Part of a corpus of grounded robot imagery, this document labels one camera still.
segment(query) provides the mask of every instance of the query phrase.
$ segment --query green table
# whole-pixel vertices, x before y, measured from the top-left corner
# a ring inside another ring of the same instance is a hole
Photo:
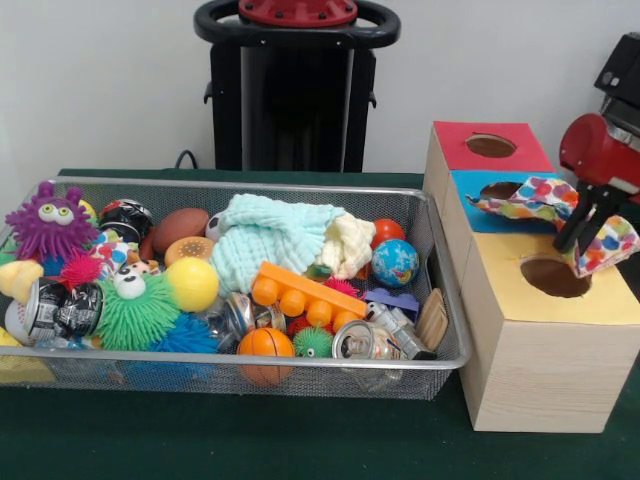
[[[419,175],[64,175],[420,188]],[[640,478],[640,372],[602,435],[473,432],[457,374],[434,402],[0,389],[0,479]]]

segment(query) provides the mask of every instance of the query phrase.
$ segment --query colorful polka dot cloth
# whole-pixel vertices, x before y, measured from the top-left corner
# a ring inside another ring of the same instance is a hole
[[[93,242],[91,256],[104,261],[100,280],[113,276],[127,261],[129,252],[137,252],[137,243],[124,243],[122,238],[113,230],[106,229]]]
[[[476,208],[514,220],[542,219],[553,223],[558,231],[578,203],[578,192],[559,178],[530,177],[506,200],[472,198]],[[615,215],[607,220],[587,251],[581,257],[578,249],[564,254],[577,277],[586,277],[615,265],[640,250],[640,237],[624,218]]]

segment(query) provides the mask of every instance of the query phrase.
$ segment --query purple fuzzy toy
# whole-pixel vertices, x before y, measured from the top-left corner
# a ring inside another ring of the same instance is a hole
[[[42,260],[51,256],[67,261],[76,251],[82,252],[100,232],[89,223],[85,208],[78,205],[81,198],[78,187],[71,187],[61,198],[54,196],[53,183],[42,182],[31,202],[7,215],[18,244],[16,258]]]

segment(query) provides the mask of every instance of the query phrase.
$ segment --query wire mesh basket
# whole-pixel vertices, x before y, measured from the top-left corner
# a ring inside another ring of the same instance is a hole
[[[80,177],[52,181],[58,195],[64,195],[68,187],[81,187],[83,198],[96,208],[118,198],[136,199],[149,208],[156,223],[179,208],[220,212],[237,193],[264,195],[289,203],[333,204],[370,221],[393,218],[404,228],[407,240],[421,259],[415,281],[394,293],[409,292],[423,303],[432,286],[439,287],[449,325],[437,349],[437,359],[430,361],[0,347],[0,385],[431,400],[451,371],[469,358],[470,337],[442,226],[432,198],[420,191]],[[4,245],[10,234],[5,228],[0,244]],[[371,279],[357,286],[368,290],[379,285]],[[9,303],[10,299],[0,298],[0,324]],[[259,387],[243,376],[243,370],[252,368],[277,369],[278,374],[282,369],[288,376],[277,386]]]

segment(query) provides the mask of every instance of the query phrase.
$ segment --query blue square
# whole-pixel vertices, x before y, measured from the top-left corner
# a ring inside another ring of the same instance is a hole
[[[458,189],[458,197],[467,215],[471,230],[476,233],[557,233],[553,224],[544,220],[511,220],[498,214],[483,212],[465,198],[480,198],[480,191],[498,182],[524,183],[529,177],[558,178],[548,172],[492,172],[487,170],[456,170],[451,176]]]

